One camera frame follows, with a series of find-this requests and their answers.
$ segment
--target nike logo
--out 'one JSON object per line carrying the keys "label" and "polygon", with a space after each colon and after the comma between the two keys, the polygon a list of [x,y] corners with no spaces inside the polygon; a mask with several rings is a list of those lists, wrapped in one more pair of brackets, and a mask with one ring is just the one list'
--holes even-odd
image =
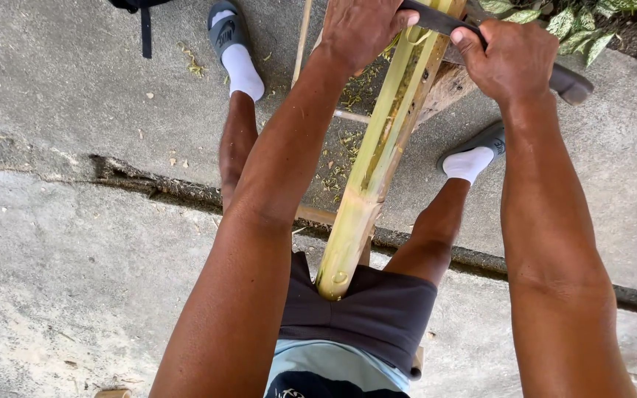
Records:
{"label": "nike logo", "polygon": [[502,155],[505,153],[505,142],[500,141],[498,138],[495,139],[495,148],[498,150],[498,154]]}
{"label": "nike logo", "polygon": [[223,24],[223,27],[220,29],[218,40],[215,41],[215,46],[218,48],[224,46],[225,43],[232,40],[233,34],[235,34],[235,22],[233,21],[225,22]]}

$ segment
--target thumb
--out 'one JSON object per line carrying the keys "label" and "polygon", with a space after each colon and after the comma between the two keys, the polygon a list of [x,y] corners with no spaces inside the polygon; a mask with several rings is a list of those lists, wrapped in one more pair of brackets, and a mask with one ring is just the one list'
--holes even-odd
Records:
{"label": "thumb", "polygon": [[459,48],[467,68],[475,67],[485,61],[485,51],[478,36],[466,28],[456,28],[451,39]]}
{"label": "thumb", "polygon": [[416,25],[419,22],[419,13],[414,10],[400,10],[395,13],[395,16],[390,22],[390,37],[397,36],[404,28],[408,26]]}

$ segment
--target white sock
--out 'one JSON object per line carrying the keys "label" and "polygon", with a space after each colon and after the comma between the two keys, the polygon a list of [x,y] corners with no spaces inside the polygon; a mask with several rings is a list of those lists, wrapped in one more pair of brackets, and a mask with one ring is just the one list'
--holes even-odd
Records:
{"label": "white sock", "polygon": [[459,152],[444,159],[444,172],[448,178],[462,178],[473,185],[478,174],[491,164],[494,156],[492,149],[486,147]]}
{"label": "white sock", "polygon": [[[235,15],[230,10],[220,11],[213,16],[211,25],[215,25],[218,21],[230,15]],[[230,95],[235,91],[242,91],[250,95],[256,102],[265,93],[265,85],[262,83],[260,75],[252,64],[250,52],[243,45],[234,44],[223,51],[221,57],[223,66],[230,75]]]}

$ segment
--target hand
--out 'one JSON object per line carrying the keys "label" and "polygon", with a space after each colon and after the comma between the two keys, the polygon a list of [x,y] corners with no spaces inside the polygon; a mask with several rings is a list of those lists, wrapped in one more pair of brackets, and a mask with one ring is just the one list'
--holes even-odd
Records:
{"label": "hand", "polygon": [[321,45],[346,63],[349,73],[364,68],[419,13],[400,10],[402,0],[329,0]]}
{"label": "hand", "polygon": [[485,51],[478,36],[466,28],[455,29],[451,39],[485,95],[506,106],[538,101],[549,94],[557,37],[533,22],[520,25],[487,19],[479,28],[488,42]]}

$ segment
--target shorts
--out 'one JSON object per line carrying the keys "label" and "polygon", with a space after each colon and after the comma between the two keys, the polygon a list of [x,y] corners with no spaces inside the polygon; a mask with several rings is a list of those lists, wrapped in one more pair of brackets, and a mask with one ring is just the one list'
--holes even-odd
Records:
{"label": "shorts", "polygon": [[328,301],[311,282],[304,252],[293,253],[279,338],[348,344],[417,380],[412,358],[436,298],[437,287],[420,277],[358,266],[345,297]]}

